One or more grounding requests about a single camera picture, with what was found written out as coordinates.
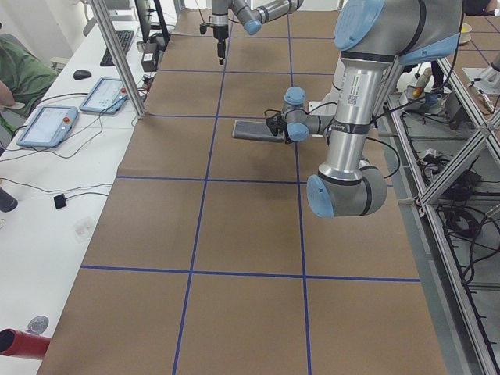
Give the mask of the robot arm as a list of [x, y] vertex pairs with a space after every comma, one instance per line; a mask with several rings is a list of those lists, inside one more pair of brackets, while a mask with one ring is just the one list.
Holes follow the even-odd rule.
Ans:
[[326, 160], [307, 180], [310, 209], [319, 217], [365, 216], [385, 202], [382, 172], [363, 158], [384, 71], [451, 55], [458, 46], [461, 1], [349, 1], [334, 43], [344, 66], [336, 112], [320, 128]]
[[223, 65], [226, 58], [226, 40], [229, 38], [229, 11], [237, 18], [249, 35], [259, 32], [262, 25], [291, 14], [301, 8], [303, 1], [272, 1], [252, 9], [244, 0], [212, 1], [212, 15], [207, 27], [213, 29], [213, 37], [217, 40], [217, 57]]

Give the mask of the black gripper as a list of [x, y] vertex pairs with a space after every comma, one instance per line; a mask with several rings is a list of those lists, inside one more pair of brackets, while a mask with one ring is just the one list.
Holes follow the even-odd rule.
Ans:
[[220, 65], [223, 65], [226, 58], [227, 25], [213, 25], [213, 37], [217, 42], [217, 58]]
[[294, 143], [289, 137], [287, 123], [282, 113], [265, 118], [265, 123], [271, 133], [269, 141], [285, 144]]

